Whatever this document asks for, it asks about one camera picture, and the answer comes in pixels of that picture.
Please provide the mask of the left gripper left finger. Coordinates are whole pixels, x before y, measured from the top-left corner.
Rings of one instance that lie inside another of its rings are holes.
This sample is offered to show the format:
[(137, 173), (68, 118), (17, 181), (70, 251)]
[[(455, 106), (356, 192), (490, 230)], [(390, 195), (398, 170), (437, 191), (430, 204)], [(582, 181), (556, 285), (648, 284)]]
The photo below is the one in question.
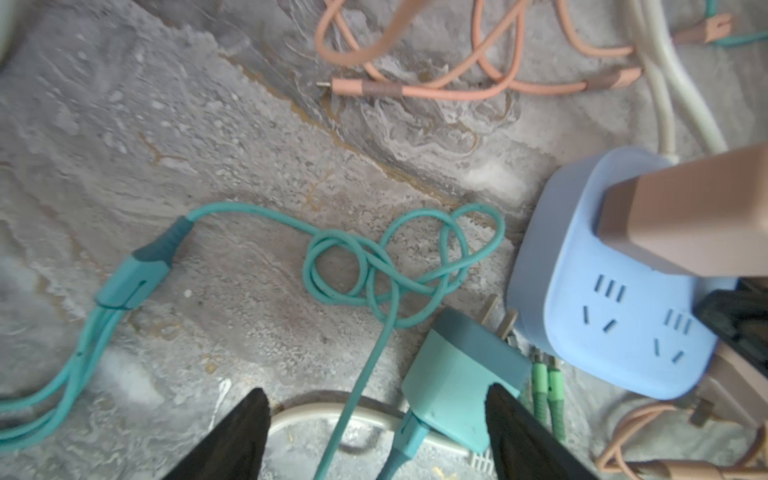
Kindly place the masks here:
[(254, 388), (164, 479), (258, 479), (270, 426), (268, 398)]

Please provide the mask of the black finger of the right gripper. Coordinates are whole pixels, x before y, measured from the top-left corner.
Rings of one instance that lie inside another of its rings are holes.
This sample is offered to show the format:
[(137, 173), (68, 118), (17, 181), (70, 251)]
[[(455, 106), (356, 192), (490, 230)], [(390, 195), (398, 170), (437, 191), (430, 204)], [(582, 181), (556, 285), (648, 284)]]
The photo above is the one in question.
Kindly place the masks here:
[(695, 317), (767, 376), (767, 285), (742, 278), (735, 290), (714, 290), (693, 309)]

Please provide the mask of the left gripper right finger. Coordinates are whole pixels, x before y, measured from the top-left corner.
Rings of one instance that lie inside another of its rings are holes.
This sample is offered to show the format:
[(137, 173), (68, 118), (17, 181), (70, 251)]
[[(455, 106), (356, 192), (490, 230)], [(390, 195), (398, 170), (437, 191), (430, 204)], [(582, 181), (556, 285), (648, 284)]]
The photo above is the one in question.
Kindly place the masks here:
[(489, 387), (485, 419), (498, 479), (594, 477), (500, 384)]

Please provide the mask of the pink charger plug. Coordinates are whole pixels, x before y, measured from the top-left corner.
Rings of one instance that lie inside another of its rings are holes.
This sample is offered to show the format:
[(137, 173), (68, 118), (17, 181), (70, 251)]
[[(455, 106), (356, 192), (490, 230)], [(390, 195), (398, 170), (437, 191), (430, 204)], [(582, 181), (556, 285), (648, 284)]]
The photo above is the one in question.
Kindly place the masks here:
[(767, 274), (767, 146), (710, 156), (612, 186), (597, 235), (666, 274)]
[(710, 419), (747, 428), (759, 428), (767, 421), (767, 377), (722, 341), (693, 390), (693, 398), (689, 422), (697, 427)]

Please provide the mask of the teal green charger plug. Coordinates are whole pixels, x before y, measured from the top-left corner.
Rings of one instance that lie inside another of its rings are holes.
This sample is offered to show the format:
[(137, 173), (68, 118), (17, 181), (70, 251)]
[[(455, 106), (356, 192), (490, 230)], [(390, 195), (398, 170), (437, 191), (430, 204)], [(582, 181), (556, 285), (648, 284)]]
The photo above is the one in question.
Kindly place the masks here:
[(447, 307), (432, 324), (401, 390), (422, 423), (476, 453), (490, 445), (485, 401), (503, 386), (517, 398), (532, 372), (531, 361), (487, 327)]

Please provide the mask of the blue power strip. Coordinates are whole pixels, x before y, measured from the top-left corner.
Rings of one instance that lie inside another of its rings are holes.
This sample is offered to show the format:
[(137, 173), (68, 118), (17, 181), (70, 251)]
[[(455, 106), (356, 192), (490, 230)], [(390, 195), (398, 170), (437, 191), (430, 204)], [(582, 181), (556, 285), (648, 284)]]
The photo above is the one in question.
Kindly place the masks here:
[(542, 191), (506, 293), (517, 332), (601, 380), (658, 400), (692, 390), (717, 336), (693, 314), (734, 277), (668, 275), (604, 245), (596, 234), (606, 191), (667, 159), (621, 147), (557, 170)]

